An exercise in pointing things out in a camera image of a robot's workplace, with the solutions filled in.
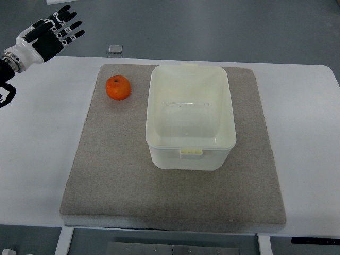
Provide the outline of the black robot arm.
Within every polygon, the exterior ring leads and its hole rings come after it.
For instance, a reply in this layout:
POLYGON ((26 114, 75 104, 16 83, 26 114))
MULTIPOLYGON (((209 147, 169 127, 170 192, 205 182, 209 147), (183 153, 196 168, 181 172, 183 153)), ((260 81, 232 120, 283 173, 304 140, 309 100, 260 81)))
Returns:
POLYGON ((16 95, 16 88, 8 81, 15 76, 13 69, 1 60, 1 108, 8 105, 16 95))

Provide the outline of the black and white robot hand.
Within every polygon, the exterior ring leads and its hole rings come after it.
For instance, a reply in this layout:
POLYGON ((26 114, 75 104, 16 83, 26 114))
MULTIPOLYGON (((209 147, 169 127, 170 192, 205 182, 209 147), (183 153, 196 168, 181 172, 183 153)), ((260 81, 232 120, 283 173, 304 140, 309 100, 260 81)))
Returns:
POLYGON ((40 19, 16 38, 15 45, 2 53, 1 63, 6 63, 13 72, 23 72, 32 64, 49 61, 70 43, 85 34, 84 30, 76 31, 82 24, 77 21, 69 24, 77 12, 69 12, 69 5, 45 19, 40 19))

